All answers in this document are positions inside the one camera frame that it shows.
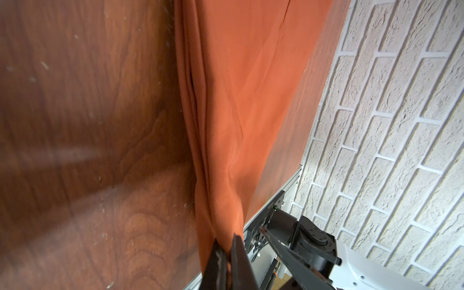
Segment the orange brown skirt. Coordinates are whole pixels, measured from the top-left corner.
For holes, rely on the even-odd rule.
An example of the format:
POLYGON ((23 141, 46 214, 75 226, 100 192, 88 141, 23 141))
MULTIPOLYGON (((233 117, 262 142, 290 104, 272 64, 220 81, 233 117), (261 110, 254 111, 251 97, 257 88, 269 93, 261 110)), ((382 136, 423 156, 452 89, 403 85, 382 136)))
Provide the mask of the orange brown skirt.
POLYGON ((175 1, 201 268, 230 251, 332 1, 175 1))

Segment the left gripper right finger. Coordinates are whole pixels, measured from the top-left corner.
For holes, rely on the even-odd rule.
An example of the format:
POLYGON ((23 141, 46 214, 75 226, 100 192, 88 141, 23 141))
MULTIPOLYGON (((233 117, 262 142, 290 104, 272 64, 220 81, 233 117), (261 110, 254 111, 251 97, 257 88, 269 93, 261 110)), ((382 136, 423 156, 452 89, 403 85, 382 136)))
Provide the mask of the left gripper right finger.
POLYGON ((234 235, 231 249, 231 290, 258 290, 251 263, 245 252, 243 240, 234 235))

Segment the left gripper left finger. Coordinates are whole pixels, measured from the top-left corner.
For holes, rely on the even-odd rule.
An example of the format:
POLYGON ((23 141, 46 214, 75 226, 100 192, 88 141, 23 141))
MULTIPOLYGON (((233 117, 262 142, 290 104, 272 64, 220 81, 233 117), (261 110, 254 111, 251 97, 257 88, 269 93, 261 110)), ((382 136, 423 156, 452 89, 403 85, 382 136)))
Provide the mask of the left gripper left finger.
POLYGON ((226 290, 228 259, 224 249, 214 241, 199 290, 226 290))

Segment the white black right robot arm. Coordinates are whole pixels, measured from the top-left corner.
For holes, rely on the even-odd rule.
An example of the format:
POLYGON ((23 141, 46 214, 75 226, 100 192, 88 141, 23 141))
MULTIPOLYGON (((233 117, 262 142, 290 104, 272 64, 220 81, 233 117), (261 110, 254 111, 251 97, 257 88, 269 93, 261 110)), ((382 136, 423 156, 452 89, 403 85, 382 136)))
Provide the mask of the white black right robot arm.
POLYGON ((274 290, 426 288, 356 253, 304 216, 272 209, 260 233, 284 267, 282 278, 274 274, 271 279, 274 290))

